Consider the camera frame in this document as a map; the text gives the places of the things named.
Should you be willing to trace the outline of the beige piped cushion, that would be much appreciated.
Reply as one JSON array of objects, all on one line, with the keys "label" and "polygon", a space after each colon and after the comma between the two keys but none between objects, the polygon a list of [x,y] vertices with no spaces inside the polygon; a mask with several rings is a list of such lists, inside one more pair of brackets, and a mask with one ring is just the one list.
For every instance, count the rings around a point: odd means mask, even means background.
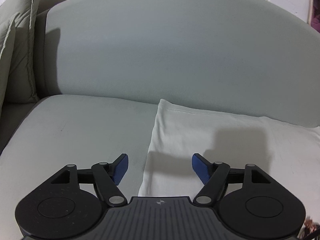
[{"label": "beige piped cushion", "polygon": [[15,39],[6,98],[12,103],[38,101],[33,71],[34,28],[40,0],[5,0],[1,22],[15,18]]}]

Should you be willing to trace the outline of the white t-shirt with script logo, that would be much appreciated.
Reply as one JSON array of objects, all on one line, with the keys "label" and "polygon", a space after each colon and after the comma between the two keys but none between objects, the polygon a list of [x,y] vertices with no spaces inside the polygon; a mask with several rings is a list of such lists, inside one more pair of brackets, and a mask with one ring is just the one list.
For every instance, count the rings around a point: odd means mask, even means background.
[{"label": "white t-shirt with script logo", "polygon": [[193,154],[232,168],[255,164],[294,194],[319,222],[319,128],[200,109],[161,100],[139,189],[141,197],[189,196],[202,183]]}]

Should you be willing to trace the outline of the grey sofa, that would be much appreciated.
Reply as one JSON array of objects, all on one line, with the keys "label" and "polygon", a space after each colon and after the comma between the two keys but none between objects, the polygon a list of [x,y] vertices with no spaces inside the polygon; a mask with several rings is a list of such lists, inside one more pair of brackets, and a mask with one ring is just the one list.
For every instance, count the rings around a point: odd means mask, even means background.
[{"label": "grey sofa", "polygon": [[[319,239],[304,204],[255,164],[215,205],[141,197],[158,104],[319,128],[319,33],[264,0],[65,0],[38,12],[38,101],[6,98],[1,22],[1,239]],[[129,167],[127,205],[77,170]]]}]

